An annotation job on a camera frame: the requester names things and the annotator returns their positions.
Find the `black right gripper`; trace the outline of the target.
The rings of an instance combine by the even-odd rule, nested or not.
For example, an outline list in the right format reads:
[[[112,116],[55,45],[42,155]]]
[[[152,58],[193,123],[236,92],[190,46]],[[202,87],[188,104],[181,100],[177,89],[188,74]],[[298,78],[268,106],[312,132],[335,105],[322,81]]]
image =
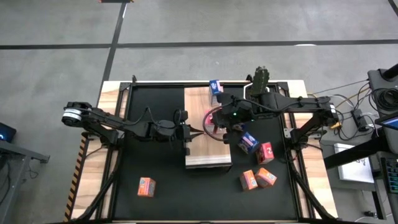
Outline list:
[[[230,144],[233,139],[232,131],[243,131],[244,123],[249,121],[249,106],[229,93],[220,93],[216,99],[221,106],[213,112],[213,124],[227,130],[224,143]]]

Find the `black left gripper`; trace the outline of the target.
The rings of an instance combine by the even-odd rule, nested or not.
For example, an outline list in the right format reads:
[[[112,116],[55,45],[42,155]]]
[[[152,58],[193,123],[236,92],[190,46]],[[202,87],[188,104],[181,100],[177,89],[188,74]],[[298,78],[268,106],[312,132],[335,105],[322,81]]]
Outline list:
[[[181,109],[176,109],[173,114],[173,122],[176,126],[176,139],[182,142],[183,151],[186,156],[190,155],[190,149],[187,147],[187,142],[190,138],[201,136],[204,131],[189,131],[188,125],[185,123],[188,119],[188,112]]]

